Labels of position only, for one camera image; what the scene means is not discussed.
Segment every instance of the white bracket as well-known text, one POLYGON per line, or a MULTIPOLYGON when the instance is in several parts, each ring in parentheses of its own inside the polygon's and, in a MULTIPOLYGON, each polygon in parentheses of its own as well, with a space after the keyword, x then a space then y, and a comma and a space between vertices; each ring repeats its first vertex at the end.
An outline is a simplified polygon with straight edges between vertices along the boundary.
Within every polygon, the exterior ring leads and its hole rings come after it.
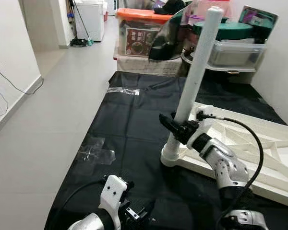
POLYGON ((120 230, 120 198, 126 190, 127 184, 125 181, 115 175, 110 175, 101 192, 100 205, 98 208, 103 208, 110 214, 115 230, 120 230))

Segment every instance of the black mat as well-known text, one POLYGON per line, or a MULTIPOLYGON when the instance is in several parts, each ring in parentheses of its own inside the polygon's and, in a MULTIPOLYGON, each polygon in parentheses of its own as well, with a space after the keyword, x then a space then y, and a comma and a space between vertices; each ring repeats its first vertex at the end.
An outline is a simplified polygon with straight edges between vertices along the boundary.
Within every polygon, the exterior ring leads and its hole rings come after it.
MULTIPOLYGON (((184 82, 185 78, 124 72, 113 75, 110 87, 140 89, 140 95, 107 93, 82 145, 89 144, 90 137, 105 138, 103 148, 114 150, 116 160, 110 166, 96 165, 94 172, 87 175, 74 161, 53 203, 48 223, 77 187, 104 174, 116 174, 134 181, 135 188, 129 193, 134 210, 156 198, 152 213, 155 221, 149 229, 214 229, 220 214, 215 180, 180 167, 166 168, 159 160, 169 132, 160 125, 158 115, 170 115, 176 110, 184 82)), ((206 77, 196 101, 284 124, 250 85, 206 77)), ((101 186, 93 185, 78 193, 66 206, 55 229, 66 230, 94 211, 101 190, 101 186)), ((287 206, 258 196, 256 200, 270 230, 288 230, 287 206)))

